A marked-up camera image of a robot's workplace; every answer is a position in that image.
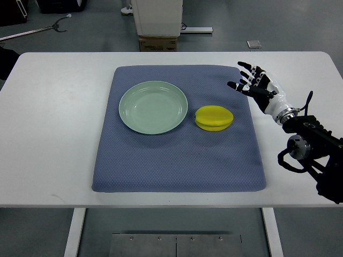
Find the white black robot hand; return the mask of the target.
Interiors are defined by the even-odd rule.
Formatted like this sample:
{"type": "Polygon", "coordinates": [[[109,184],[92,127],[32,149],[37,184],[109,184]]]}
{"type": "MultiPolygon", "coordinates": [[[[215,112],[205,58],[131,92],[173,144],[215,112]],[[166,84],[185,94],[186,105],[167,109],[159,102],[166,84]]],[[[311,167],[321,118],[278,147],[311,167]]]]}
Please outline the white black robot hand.
{"type": "Polygon", "coordinates": [[[299,111],[288,103],[285,91],[271,73],[249,63],[237,64],[245,71],[240,71],[242,79],[239,82],[227,83],[230,88],[253,98],[260,110],[278,124],[297,116],[299,111]]]}

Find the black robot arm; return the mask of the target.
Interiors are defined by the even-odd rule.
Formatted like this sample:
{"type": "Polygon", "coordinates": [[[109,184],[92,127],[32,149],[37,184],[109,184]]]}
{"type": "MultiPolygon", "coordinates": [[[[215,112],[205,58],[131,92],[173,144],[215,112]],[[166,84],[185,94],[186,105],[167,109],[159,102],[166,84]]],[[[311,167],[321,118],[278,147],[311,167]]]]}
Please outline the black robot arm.
{"type": "Polygon", "coordinates": [[[287,147],[278,154],[278,164],[295,173],[309,173],[317,182],[321,195],[336,204],[342,203],[342,138],[332,135],[313,115],[308,115],[306,104],[280,114],[277,121],[286,133],[293,135],[287,147]]]}

